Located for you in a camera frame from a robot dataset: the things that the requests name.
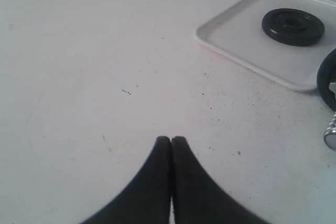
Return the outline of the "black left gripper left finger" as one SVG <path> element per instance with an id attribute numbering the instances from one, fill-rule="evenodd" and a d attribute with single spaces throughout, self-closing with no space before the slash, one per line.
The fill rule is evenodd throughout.
<path id="1" fill-rule="evenodd" d="M 171 160 L 170 139 L 159 136 L 124 190 L 84 223 L 169 223 Z"/>

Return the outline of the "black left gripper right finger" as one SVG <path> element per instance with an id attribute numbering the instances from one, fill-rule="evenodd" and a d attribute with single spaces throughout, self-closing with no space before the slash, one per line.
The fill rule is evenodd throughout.
<path id="1" fill-rule="evenodd" d="M 265 223 L 212 180 L 186 138 L 176 136 L 171 145 L 176 223 Z"/>

